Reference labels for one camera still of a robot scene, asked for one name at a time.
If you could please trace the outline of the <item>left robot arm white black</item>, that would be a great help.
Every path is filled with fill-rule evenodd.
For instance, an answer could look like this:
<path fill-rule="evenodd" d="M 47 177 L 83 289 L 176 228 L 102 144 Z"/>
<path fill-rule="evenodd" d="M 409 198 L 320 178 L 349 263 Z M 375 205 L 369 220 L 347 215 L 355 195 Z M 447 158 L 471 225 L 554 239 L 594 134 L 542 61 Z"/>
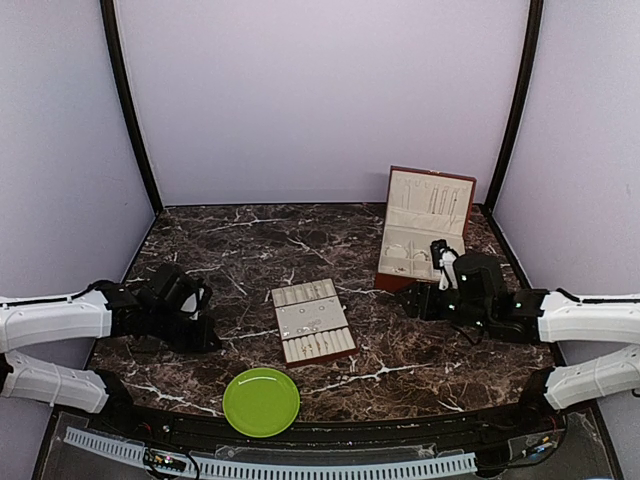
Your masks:
<path fill-rule="evenodd" d="M 1 300 L 1 394 L 100 414 L 120 436 L 141 427 L 140 412 L 118 375 L 76 370 L 20 353 L 20 348 L 77 338 L 152 337 L 180 354 L 220 349 L 205 314 L 212 290 L 174 264 L 137 289 L 98 280 L 58 297 Z"/>

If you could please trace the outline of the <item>jewelry tray brown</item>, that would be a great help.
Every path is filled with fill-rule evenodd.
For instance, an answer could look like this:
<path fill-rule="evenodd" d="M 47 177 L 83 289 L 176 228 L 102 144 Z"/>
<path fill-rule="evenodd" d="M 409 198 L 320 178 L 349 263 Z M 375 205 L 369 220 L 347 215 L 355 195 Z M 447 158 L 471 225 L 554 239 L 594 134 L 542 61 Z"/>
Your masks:
<path fill-rule="evenodd" d="M 331 279 L 275 288 L 271 298 L 288 368 L 359 352 Z"/>

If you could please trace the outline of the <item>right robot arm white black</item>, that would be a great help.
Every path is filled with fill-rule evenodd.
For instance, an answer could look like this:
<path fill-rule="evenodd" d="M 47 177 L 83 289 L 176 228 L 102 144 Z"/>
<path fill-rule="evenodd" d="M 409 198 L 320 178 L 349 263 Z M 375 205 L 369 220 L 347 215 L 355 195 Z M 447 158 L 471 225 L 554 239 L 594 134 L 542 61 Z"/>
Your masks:
<path fill-rule="evenodd" d="M 604 341 L 622 349 L 569 366 L 531 374 L 510 413 L 521 434 L 549 414 L 624 391 L 639 393 L 639 297 L 577 296 L 563 289 L 509 291 L 498 261 L 484 254 L 436 255 L 438 283 L 413 282 L 397 291 L 411 318 L 475 327 L 482 337 L 508 343 Z"/>

